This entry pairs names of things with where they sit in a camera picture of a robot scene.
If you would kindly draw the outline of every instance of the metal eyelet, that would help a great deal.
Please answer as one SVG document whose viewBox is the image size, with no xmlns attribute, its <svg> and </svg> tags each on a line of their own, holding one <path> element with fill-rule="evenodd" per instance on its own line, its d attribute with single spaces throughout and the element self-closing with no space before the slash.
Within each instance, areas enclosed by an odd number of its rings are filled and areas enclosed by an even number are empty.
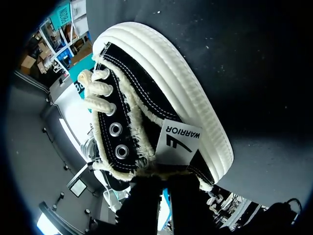
<svg viewBox="0 0 313 235">
<path fill-rule="evenodd" d="M 108 94 L 105 94 L 105 97 L 110 96 L 113 93 L 113 86 L 112 85 L 108 85 L 110 87 L 110 92 Z"/>
<path fill-rule="evenodd" d="M 114 122 L 110 125 L 109 127 L 109 133 L 111 134 L 111 136 L 113 137 L 117 137 L 119 136 L 123 131 L 123 127 L 120 123 L 118 122 Z"/>
<path fill-rule="evenodd" d="M 107 79 L 110 75 L 110 70 L 109 69 L 104 69 L 103 71 L 106 71 L 108 74 L 103 78 L 103 79 Z"/>
<path fill-rule="evenodd" d="M 123 160 L 128 156 L 128 154 L 129 154 L 128 147 L 123 144 L 120 144 L 115 148 L 115 155 L 118 159 Z"/>
<path fill-rule="evenodd" d="M 111 105 L 111 107 L 112 107 L 112 111 L 111 111 L 110 113 L 106 113 L 106 115 L 107 115 L 108 117 L 112 116 L 112 115 L 115 114 L 115 112 L 116 112 L 116 105 L 113 104 L 113 103 L 110 103 L 110 105 Z"/>
</svg>

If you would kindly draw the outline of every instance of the light fixture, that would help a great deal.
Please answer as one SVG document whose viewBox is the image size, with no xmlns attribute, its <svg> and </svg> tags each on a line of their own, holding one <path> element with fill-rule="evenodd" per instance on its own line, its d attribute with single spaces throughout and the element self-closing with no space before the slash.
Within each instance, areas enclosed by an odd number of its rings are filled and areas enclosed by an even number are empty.
<svg viewBox="0 0 313 235">
<path fill-rule="evenodd" d="M 75 149 L 77 150 L 77 152 L 82 156 L 82 158 L 86 161 L 86 159 L 84 158 L 84 155 L 82 153 L 82 151 L 80 150 L 80 145 L 77 142 L 77 140 L 75 139 L 75 137 L 73 136 L 73 134 L 71 133 L 70 129 L 68 128 L 66 122 L 64 121 L 64 119 L 60 118 L 59 119 L 67 137 L 69 138 L 69 140 L 71 141 L 72 145 L 75 147 Z"/>
</svg>

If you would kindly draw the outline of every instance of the cardboard box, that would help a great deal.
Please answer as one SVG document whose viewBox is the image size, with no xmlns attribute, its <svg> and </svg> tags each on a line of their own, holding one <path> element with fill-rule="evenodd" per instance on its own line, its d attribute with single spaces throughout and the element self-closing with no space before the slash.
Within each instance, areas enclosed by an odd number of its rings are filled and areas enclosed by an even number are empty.
<svg viewBox="0 0 313 235">
<path fill-rule="evenodd" d="M 64 35 L 67 38 L 67 42 L 68 43 L 70 42 L 70 28 L 71 28 L 71 24 L 66 25 L 65 28 L 64 28 Z M 73 34 L 72 40 L 77 38 L 77 35 L 75 34 L 75 30 L 74 29 L 73 29 L 72 34 Z"/>
<path fill-rule="evenodd" d="M 92 45 L 90 41 L 87 41 L 80 51 L 75 55 L 73 58 L 71 58 L 71 67 L 76 65 L 79 61 L 84 59 L 86 56 L 90 55 L 92 53 Z"/>
<path fill-rule="evenodd" d="M 40 50 L 42 51 L 40 53 L 40 57 L 44 60 L 48 55 L 51 54 L 51 50 L 44 44 L 44 43 L 39 43 L 38 44 Z"/>
<path fill-rule="evenodd" d="M 24 56 L 22 63 L 21 63 L 21 71 L 25 74 L 30 75 L 30 68 L 33 66 L 33 64 L 36 62 L 36 60 L 29 55 Z"/>
<path fill-rule="evenodd" d="M 38 61 L 37 61 L 37 66 L 38 66 L 39 71 L 40 71 L 41 73 L 47 73 L 47 71 L 46 71 L 46 69 L 45 69 L 45 66 L 44 66 L 42 60 L 38 60 Z"/>
</svg>

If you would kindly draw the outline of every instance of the white stitching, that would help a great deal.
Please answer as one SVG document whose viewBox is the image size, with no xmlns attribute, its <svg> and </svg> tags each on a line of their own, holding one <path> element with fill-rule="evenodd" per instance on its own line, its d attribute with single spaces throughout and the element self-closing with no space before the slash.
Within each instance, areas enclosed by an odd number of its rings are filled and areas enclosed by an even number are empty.
<svg viewBox="0 0 313 235">
<path fill-rule="evenodd" d="M 106 122 L 104 121 L 103 117 L 101 118 L 101 120 L 102 120 L 102 122 L 103 122 L 103 124 L 104 124 L 104 128 L 106 129 L 106 128 L 107 128 L 107 127 L 106 127 Z M 107 133 L 105 130 L 103 130 L 103 127 L 102 127 L 102 131 L 106 134 L 106 136 L 107 136 L 107 138 L 108 138 L 109 148 L 110 148 L 110 150 L 111 150 L 111 152 L 112 152 L 113 158 L 115 158 L 115 160 L 116 160 L 116 163 L 121 164 L 121 165 L 125 165 L 125 166 L 135 166 L 135 165 L 123 164 L 123 163 L 120 163 L 120 162 L 118 161 L 117 157 L 116 157 L 116 156 L 114 155 L 114 153 L 113 153 L 113 149 L 112 149 L 112 146 L 111 146 L 111 142 L 110 142 L 110 138 L 109 138 L 109 136 L 108 136 L 108 133 Z M 133 169 L 130 169 L 130 168 L 124 168 L 124 167 L 120 167 L 120 166 L 117 166 L 117 167 L 122 168 L 122 169 L 126 169 L 126 170 L 133 170 Z"/>
<path fill-rule="evenodd" d="M 167 114 L 172 115 L 172 116 L 176 116 L 176 115 L 174 115 L 174 114 L 172 114 L 172 113 L 169 113 L 169 112 L 167 112 L 167 111 L 161 109 L 159 106 L 157 106 L 157 105 L 149 98 L 148 94 L 143 90 L 143 88 L 141 87 L 140 83 L 138 83 L 137 78 L 133 75 L 133 73 L 130 71 L 130 69 L 129 69 L 126 65 L 124 65 L 121 61 L 119 61 L 118 59 L 116 59 L 116 58 L 114 58 L 114 57 L 112 57 L 112 56 L 110 56 L 110 55 L 105 54 L 104 56 L 110 57 L 110 58 L 111 58 L 111 61 L 112 61 L 112 60 L 115 60 L 115 62 L 118 63 L 119 66 L 123 66 L 123 67 L 124 67 L 125 72 L 126 72 L 127 75 L 130 77 L 130 79 L 133 81 L 133 83 L 136 85 L 136 87 L 137 87 L 137 89 L 139 90 L 139 92 L 141 93 L 141 95 L 144 97 L 144 99 L 145 99 L 157 112 L 159 112 L 159 113 L 162 114 L 163 116 L 167 117 L 165 114 L 161 113 L 161 112 L 160 112 L 159 110 L 157 110 L 156 108 L 160 109 L 160 110 L 163 111 L 164 113 L 167 113 Z"/>
<path fill-rule="evenodd" d="M 210 184 L 212 183 L 211 180 L 209 180 L 199 169 L 195 168 L 192 165 L 189 165 L 188 167 L 191 168 L 191 170 L 196 171 L 195 173 L 198 173 L 200 176 L 202 175 Z"/>
<path fill-rule="evenodd" d="M 126 104 L 123 102 L 122 95 L 121 95 L 121 91 L 120 91 L 119 85 L 117 84 L 117 81 L 116 81 L 116 80 L 117 80 L 117 77 L 116 77 L 116 75 L 113 73 L 113 71 L 111 71 L 111 74 L 112 74 L 113 79 L 114 79 L 114 82 L 115 82 L 115 84 L 116 84 L 119 98 L 121 99 L 121 102 L 122 102 L 122 107 L 123 107 L 124 114 L 125 114 L 125 117 L 126 117 L 126 122 L 128 123 L 128 127 L 131 128 L 130 123 L 129 123 L 129 121 L 128 121 L 128 116 L 127 116 L 127 113 L 126 113 Z"/>
<path fill-rule="evenodd" d="M 126 117 L 126 122 L 127 122 L 128 125 L 129 125 L 130 123 L 129 123 L 129 121 L 128 121 L 128 118 L 127 118 L 128 116 L 127 116 L 126 111 L 125 111 L 125 108 L 124 108 L 124 102 L 123 102 L 123 99 L 122 99 L 122 96 L 121 96 L 121 93 L 120 93 L 120 90 L 119 90 L 119 87 L 118 87 L 118 84 L 117 84 L 117 81 L 116 81 L 116 76 L 115 76 L 115 74 L 113 73 L 113 71 L 110 71 L 110 72 L 111 72 L 111 74 L 112 74 L 112 76 L 113 76 L 113 80 L 114 80 L 114 82 L 115 82 L 115 84 L 116 84 L 117 91 L 118 91 L 118 96 L 119 96 L 119 98 L 121 99 L 123 111 L 124 111 L 124 114 L 125 114 L 125 117 Z"/>
<path fill-rule="evenodd" d="M 118 91 L 118 95 L 120 96 L 120 92 L 119 92 L 119 87 L 118 87 L 118 86 L 117 86 L 117 91 Z M 125 115 L 126 115 L 126 112 L 125 112 L 125 109 L 124 109 L 124 106 L 123 106 L 123 100 L 122 100 L 121 96 L 120 96 L 120 99 L 121 99 L 121 102 L 122 102 L 122 107 L 123 107 L 124 113 L 125 113 Z M 105 130 L 103 130 L 102 122 L 99 122 L 99 123 L 100 123 L 100 127 L 102 128 L 102 131 L 105 132 L 105 134 L 106 134 L 106 136 L 107 136 L 107 138 L 108 138 L 108 142 L 109 142 L 109 145 L 110 145 L 110 146 L 108 145 L 106 138 L 104 138 L 104 139 L 105 139 L 105 142 L 106 142 L 107 146 L 109 146 L 110 149 L 111 149 L 111 152 L 112 152 L 112 155 L 113 155 L 113 159 L 115 158 L 115 159 L 116 159 L 116 162 L 117 162 L 118 164 L 121 164 L 121 165 L 135 166 L 135 164 L 134 164 L 134 165 L 123 164 L 123 163 L 120 163 L 120 162 L 118 161 L 118 159 L 116 158 L 116 156 L 115 156 L 114 153 L 113 153 L 113 149 L 112 149 L 112 147 L 111 147 L 110 139 L 109 139 L 109 136 L 108 136 L 108 134 L 107 134 L 107 132 L 106 132 L 106 124 L 105 124 L 105 121 L 103 121 L 104 126 L 105 126 Z M 119 168 L 122 168 L 122 169 L 126 169 L 126 170 L 133 170 L 133 169 L 124 168 L 124 167 L 121 167 L 121 166 L 118 166 L 118 165 L 115 165 L 115 166 L 117 166 L 117 167 L 119 167 Z"/>
<path fill-rule="evenodd" d="M 101 130 L 103 131 L 103 126 L 102 126 L 101 120 L 99 120 L 99 124 L 100 124 Z M 106 142 L 106 146 L 109 147 L 108 142 L 107 142 L 107 138 L 106 138 L 105 136 L 104 136 L 104 141 Z M 121 167 L 121 166 L 118 166 L 118 165 L 116 165 L 116 164 L 113 164 L 113 165 L 116 166 L 117 168 L 120 168 L 120 169 L 126 169 L 126 168 Z"/>
</svg>

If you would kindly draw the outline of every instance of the window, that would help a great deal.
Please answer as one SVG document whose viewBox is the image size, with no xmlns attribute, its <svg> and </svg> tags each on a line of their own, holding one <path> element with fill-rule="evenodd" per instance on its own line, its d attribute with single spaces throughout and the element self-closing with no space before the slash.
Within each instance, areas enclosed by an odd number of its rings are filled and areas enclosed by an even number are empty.
<svg viewBox="0 0 313 235">
<path fill-rule="evenodd" d="M 41 214 L 37 222 L 37 227 L 41 230 L 44 235 L 55 235 L 60 234 L 57 228 L 48 220 L 44 213 Z"/>
</svg>

